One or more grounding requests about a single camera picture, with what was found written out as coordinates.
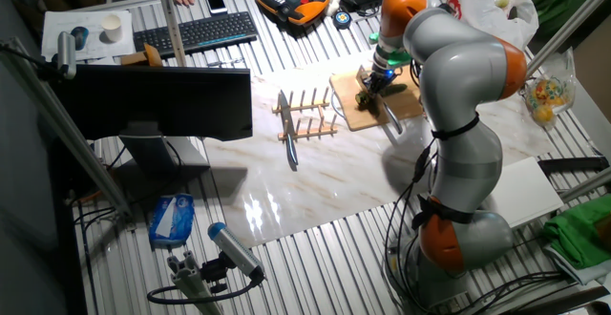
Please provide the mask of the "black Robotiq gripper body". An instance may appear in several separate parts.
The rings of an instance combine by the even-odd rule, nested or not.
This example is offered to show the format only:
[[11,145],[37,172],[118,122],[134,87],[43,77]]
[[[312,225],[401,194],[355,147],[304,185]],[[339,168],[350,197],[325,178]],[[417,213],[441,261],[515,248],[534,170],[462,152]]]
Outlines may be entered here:
[[377,70],[374,69],[371,71],[369,76],[366,78],[366,83],[371,83],[372,88],[375,90],[377,84],[385,83],[386,87],[394,80],[395,72],[394,70]]

